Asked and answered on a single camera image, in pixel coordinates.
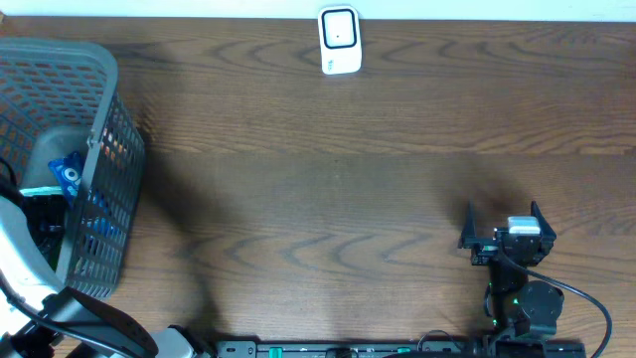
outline wooden table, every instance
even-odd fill
[[[93,41],[147,137],[110,304],[207,338],[417,339],[492,326],[465,204],[505,225],[537,200],[538,271],[611,311],[636,350],[636,26],[363,21],[360,72],[320,71],[315,21],[7,18]],[[565,294],[558,338],[605,329]]]

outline white button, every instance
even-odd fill
[[[351,11],[329,11],[323,15],[323,20],[328,47],[353,46],[356,43],[354,15]]]

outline black square outline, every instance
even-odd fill
[[[332,13],[332,12],[348,12],[351,14],[351,24],[353,25],[354,28],[354,42],[351,45],[344,45],[344,46],[329,46],[329,44],[327,44],[327,27],[325,26],[325,15]],[[356,33],[356,16],[354,15],[354,12],[351,11],[351,9],[334,9],[334,10],[327,10],[324,13],[322,13],[321,19],[322,21],[322,42],[325,44],[325,46],[327,47],[327,49],[329,50],[335,50],[335,49],[349,49],[352,48],[354,46],[356,46],[356,44],[358,44],[358,34]]]

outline wire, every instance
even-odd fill
[[[446,331],[443,331],[441,329],[433,329],[433,330],[429,330],[428,333],[424,334],[421,338],[419,338],[419,342],[417,342],[417,351],[421,352],[422,350],[422,344],[426,341],[426,338],[428,338],[429,335],[434,334],[434,333],[442,333],[445,334],[446,337],[448,337],[448,339],[455,345],[455,347],[457,347],[457,349],[459,349],[459,351],[462,351],[462,348],[459,346],[459,344],[457,344],[457,342],[455,342],[455,340],[453,339],[453,337],[448,334]]]
[[[6,161],[2,157],[0,157],[0,163],[4,164],[4,166],[7,167],[7,170],[9,171],[9,179],[11,180],[11,184],[13,184],[13,186],[17,187],[18,186],[18,179],[16,177],[16,173],[13,171],[13,168],[11,167],[11,164],[9,164],[9,162]]]
[[[516,269],[518,271],[521,271],[527,275],[534,276],[538,279],[542,279],[547,283],[553,284],[563,289],[567,289],[568,291],[587,299],[588,301],[592,302],[596,307],[598,307],[598,309],[600,309],[600,311],[605,316],[605,321],[607,322],[607,326],[605,328],[605,336],[603,337],[603,340],[600,342],[600,345],[598,346],[594,354],[592,354],[591,358],[600,357],[600,354],[603,352],[605,347],[607,347],[607,343],[609,343],[609,339],[612,336],[612,317],[611,315],[609,315],[609,311],[607,311],[607,308],[605,308],[605,306],[601,302],[599,302],[596,298],[592,297],[591,295],[583,292],[582,290],[578,288],[572,287],[569,284],[563,283],[559,280],[534,272],[532,270],[529,270],[527,268],[524,268],[518,265],[517,263],[512,261],[512,259],[510,259],[508,255],[504,253],[504,248],[501,245],[499,247],[499,257],[502,259],[504,264],[508,265],[509,267]]]
[[[112,351],[113,353],[117,353],[125,358],[135,358],[135,356],[131,355],[129,352],[125,352],[121,347],[117,347],[112,343],[105,342],[98,338],[90,337],[84,333],[74,331],[72,329],[68,329],[64,327],[60,322],[56,322],[54,320],[43,318],[36,313],[32,312],[27,306],[13,293],[12,289],[9,287],[8,283],[5,282],[4,274],[0,270],[0,289],[7,297],[7,302],[12,306],[16,307],[20,312],[26,315],[29,319],[36,322],[38,325],[41,325],[45,328],[49,328],[55,332],[60,334],[64,334],[68,337],[78,339],[82,342],[92,344],[97,347],[101,347],[107,350]]]

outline wood grain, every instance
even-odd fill
[[[0,34],[93,41],[148,164],[110,303],[207,337],[416,339],[489,329],[487,273],[456,249],[538,200],[558,233],[538,270],[611,311],[636,350],[636,27],[363,21],[363,69],[320,72],[293,20],[8,18]],[[559,338],[592,352],[571,294]],[[62,351],[68,349],[67,342]]]

